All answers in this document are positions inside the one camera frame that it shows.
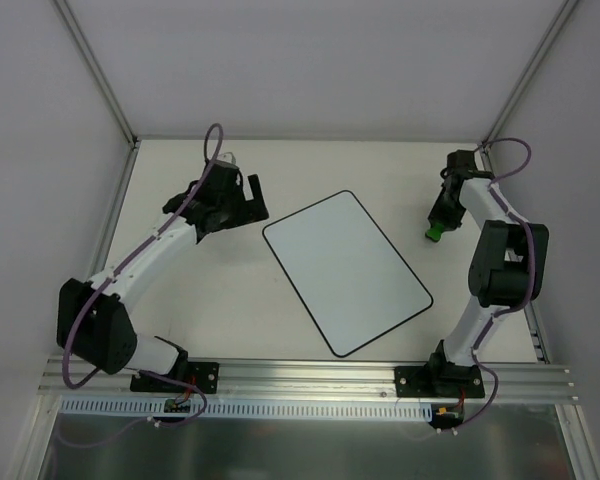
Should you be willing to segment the green whiteboard eraser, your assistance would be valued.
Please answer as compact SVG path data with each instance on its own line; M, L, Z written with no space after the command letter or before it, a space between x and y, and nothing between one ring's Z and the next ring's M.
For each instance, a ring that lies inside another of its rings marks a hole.
M441 240L442 234L444 233L444 229L440 228L438 225L431 226L425 232L425 237L432 242L439 242Z

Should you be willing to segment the small whiteboard black frame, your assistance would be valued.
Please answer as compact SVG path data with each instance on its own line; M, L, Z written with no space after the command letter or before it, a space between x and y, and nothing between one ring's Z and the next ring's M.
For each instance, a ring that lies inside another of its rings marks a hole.
M434 304L350 190L270 223L262 235L337 358L359 351Z

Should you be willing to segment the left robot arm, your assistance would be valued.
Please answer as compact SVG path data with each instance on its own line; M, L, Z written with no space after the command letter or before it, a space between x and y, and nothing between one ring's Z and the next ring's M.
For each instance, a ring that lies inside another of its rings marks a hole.
M226 161L208 162L202 176L170 198L148 237L122 260L86 281L67 280L59 292L56 342L63 350L62 376L70 389L92 379L70 377L70 357L96 373L133 370L139 380L167 391L191 388L187 352L177 344L135 331L131 312L162 271L206 236L268 219L258 175L243 176Z

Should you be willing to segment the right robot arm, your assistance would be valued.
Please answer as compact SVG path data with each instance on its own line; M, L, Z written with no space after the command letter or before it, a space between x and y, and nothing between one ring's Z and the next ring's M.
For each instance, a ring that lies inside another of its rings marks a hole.
M496 177L478 168L472 151L448 154L441 178L425 237L440 241L461 226L465 214L480 227L480 236L468 271L468 304L453 331L430 355L424 372L435 397L482 398L478 352L499 321L539 295L549 230L527 220L505 199Z

